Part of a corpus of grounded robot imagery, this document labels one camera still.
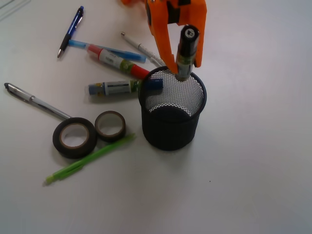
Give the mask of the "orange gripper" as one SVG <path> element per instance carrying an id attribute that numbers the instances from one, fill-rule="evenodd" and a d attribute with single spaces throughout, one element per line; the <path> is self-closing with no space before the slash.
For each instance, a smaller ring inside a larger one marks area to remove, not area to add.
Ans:
<path id="1" fill-rule="evenodd" d="M 193 25 L 199 31 L 195 67 L 202 62 L 207 5 L 204 0 L 145 0 L 148 25 L 154 36 L 161 59 L 172 73 L 178 73 L 172 53 L 169 24 Z"/>

